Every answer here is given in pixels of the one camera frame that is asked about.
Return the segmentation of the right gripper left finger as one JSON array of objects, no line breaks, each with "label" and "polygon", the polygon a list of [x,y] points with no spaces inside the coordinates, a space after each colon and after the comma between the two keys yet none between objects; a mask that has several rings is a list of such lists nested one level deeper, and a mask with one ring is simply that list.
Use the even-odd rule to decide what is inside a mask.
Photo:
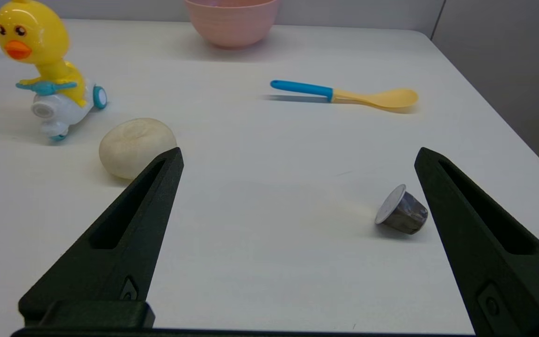
[{"label": "right gripper left finger", "polygon": [[184,162],[156,156],[21,297],[24,326],[151,328],[147,304]]}]

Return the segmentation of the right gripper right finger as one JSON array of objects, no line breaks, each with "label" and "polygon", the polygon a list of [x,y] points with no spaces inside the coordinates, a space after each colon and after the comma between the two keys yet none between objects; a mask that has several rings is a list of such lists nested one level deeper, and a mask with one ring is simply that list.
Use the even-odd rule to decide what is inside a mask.
[{"label": "right gripper right finger", "polygon": [[539,239],[438,152],[415,170],[475,334],[539,337]]}]

